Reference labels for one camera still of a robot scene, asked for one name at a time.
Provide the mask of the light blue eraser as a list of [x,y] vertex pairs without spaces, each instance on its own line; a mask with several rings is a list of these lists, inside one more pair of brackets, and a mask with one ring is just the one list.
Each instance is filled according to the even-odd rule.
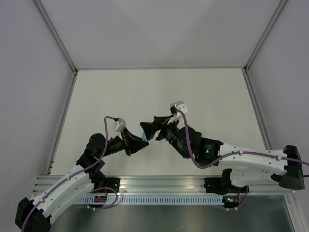
[[145,142],[148,141],[144,131],[142,131],[142,137],[141,137],[141,139],[142,139],[143,141],[145,141]]

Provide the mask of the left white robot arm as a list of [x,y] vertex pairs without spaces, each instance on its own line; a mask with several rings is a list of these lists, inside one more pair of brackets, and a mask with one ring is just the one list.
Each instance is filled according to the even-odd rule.
[[64,177],[32,200],[23,198],[19,202],[15,224],[23,232],[47,232],[66,209],[88,193],[102,192],[100,207],[112,207],[118,200],[119,186],[115,181],[108,183],[101,172],[103,157],[120,151],[130,156],[148,145],[127,129],[109,140],[101,133],[93,134],[84,153]]

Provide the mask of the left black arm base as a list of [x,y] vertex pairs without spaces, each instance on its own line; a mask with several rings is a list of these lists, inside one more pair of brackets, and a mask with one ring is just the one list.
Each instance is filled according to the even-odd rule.
[[91,182],[94,184],[92,192],[100,193],[116,193],[119,192],[120,178],[118,177],[106,177],[101,171],[90,173]]

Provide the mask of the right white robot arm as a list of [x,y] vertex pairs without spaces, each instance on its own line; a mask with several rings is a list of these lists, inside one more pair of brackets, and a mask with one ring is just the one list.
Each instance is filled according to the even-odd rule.
[[253,184],[277,183],[281,188],[305,188],[301,156],[296,146],[286,145],[279,150],[255,150],[204,138],[193,128],[177,127],[167,117],[155,117],[153,122],[142,122],[147,140],[166,140],[184,159],[200,169],[222,167],[221,188],[230,192],[236,187]]

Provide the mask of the aluminium mounting rail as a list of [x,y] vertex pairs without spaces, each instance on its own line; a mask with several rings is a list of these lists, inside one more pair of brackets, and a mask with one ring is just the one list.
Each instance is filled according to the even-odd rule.
[[[37,195],[50,188],[63,176],[41,175],[35,180],[32,194]],[[106,176],[107,186],[125,195],[225,195],[217,188],[217,176]],[[295,190],[283,189],[277,184],[250,185],[250,195],[289,195]]]

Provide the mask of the left aluminium frame post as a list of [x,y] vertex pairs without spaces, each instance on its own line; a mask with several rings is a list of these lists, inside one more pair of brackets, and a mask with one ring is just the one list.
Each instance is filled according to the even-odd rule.
[[72,58],[69,55],[69,52],[67,51],[57,29],[55,28],[51,17],[49,16],[45,6],[43,5],[41,0],[32,0],[32,3],[34,4],[35,8],[37,9],[40,17],[42,18],[43,22],[45,23],[48,31],[50,32],[53,40],[55,41],[55,43],[57,44],[64,60],[66,61],[66,63],[68,64],[68,66],[70,67],[70,69],[72,70],[72,72],[74,74],[76,74],[78,72],[78,69],[76,67],[76,65],[74,64]]

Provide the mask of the aluminium frame post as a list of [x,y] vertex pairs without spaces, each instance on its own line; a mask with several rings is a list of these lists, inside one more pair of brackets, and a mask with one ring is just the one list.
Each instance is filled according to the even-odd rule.
[[50,32],[53,40],[55,41],[55,43],[57,44],[64,60],[66,61],[66,63],[68,64],[68,66],[70,67],[70,69],[72,70],[72,72],[74,74],[76,74],[78,72],[78,69],[76,67],[76,65],[74,64],[72,58],[69,55],[69,52],[67,51],[57,29],[55,28],[51,17],[49,16],[45,6],[43,5],[41,0],[32,0],[32,3],[34,4],[35,8],[37,9],[40,17],[42,18],[43,22],[45,23],[48,31]]
[[265,41],[267,40],[269,34],[271,33],[272,29],[274,28],[276,22],[278,21],[280,15],[282,14],[285,6],[287,5],[288,0],[280,0],[276,9],[274,10],[270,20],[268,21],[265,29],[263,30],[262,35],[260,36],[257,44],[255,45],[251,55],[249,56],[246,64],[243,67],[245,73],[248,72],[249,68],[252,66],[253,62],[255,61],[256,56],[258,55],[260,49],[264,45]]

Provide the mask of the right aluminium frame post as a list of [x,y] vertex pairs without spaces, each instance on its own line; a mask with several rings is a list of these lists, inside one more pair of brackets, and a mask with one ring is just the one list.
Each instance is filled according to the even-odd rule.
[[288,0],[280,0],[276,9],[274,10],[270,20],[268,21],[265,29],[263,30],[262,35],[260,36],[257,44],[255,45],[251,55],[249,56],[246,64],[243,67],[245,73],[248,72],[249,68],[252,66],[253,62],[255,61],[256,56],[258,55],[260,49],[264,45],[265,41],[267,40],[269,34],[271,33],[272,29],[274,28],[276,22],[278,21],[280,15],[282,14],[285,6],[287,5]]

